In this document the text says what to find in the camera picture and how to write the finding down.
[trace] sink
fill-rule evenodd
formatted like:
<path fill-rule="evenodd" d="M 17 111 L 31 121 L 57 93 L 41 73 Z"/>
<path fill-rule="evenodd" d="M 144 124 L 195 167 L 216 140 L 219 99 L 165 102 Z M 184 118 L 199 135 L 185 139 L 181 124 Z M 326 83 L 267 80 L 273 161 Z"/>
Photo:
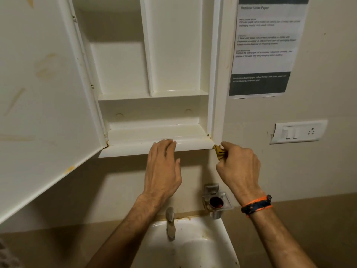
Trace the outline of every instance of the sink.
<path fill-rule="evenodd" d="M 175 240 L 166 234 L 166 221 L 153 223 L 131 268 L 239 268 L 221 219 L 210 216 L 175 219 Z"/>

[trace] cabinet door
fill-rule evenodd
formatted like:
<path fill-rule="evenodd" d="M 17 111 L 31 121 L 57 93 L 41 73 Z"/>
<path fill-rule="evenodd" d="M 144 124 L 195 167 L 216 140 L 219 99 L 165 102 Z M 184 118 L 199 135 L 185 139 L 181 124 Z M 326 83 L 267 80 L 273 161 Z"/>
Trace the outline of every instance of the cabinet door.
<path fill-rule="evenodd" d="M 0 0 L 0 223 L 106 147 L 67 0 Z"/>

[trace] orange and black wristband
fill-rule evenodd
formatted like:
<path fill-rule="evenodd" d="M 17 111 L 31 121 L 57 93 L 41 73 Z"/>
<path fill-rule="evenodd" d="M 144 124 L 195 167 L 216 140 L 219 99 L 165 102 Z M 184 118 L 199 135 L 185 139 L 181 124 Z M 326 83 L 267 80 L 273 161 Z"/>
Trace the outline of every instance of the orange and black wristband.
<path fill-rule="evenodd" d="M 267 195 L 266 197 L 258 198 L 249 202 L 241 208 L 242 213 L 246 215 L 251 215 L 252 213 L 258 212 L 263 209 L 267 209 L 273 207 L 271 205 L 271 195 Z"/>

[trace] printed paper sign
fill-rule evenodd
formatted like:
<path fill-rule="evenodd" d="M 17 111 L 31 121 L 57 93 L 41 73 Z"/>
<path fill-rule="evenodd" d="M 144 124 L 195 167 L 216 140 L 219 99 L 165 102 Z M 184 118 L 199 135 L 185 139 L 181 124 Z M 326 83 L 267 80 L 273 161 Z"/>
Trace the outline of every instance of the printed paper sign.
<path fill-rule="evenodd" d="M 229 96 L 283 94 L 294 66 L 309 0 L 239 0 Z"/>

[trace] left hand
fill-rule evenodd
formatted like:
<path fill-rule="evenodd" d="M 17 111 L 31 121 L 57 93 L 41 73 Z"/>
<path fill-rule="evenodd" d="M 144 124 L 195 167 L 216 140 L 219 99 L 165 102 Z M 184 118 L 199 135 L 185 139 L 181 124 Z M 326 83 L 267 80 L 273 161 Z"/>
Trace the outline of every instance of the left hand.
<path fill-rule="evenodd" d="M 172 139 L 154 143 L 147 156 L 145 186 L 147 199 L 162 206 L 182 183 L 180 159 L 173 156 L 176 142 Z"/>

